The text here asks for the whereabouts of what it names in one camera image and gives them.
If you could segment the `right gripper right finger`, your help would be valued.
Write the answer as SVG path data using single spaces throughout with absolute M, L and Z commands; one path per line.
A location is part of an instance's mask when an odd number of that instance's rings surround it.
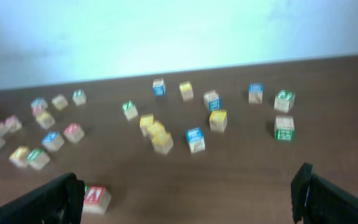
M 358 198 L 313 172 L 304 163 L 291 182 L 292 217 L 304 224 L 358 224 Z

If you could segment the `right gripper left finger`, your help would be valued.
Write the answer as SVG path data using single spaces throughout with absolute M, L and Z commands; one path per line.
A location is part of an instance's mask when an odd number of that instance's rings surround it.
M 74 173 L 49 183 L 0 207 L 0 224 L 80 224 L 85 182 Z

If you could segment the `green R block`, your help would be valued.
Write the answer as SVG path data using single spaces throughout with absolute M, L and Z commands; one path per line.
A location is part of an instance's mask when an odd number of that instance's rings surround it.
M 88 190 L 89 190 L 90 186 L 89 185 L 85 185 L 85 194 L 87 194 Z

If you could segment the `red A block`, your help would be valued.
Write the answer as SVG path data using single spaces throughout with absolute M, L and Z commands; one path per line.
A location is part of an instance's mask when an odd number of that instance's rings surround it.
M 83 213 L 104 215 L 111 201 L 111 194 L 106 186 L 89 185 L 84 196 Z

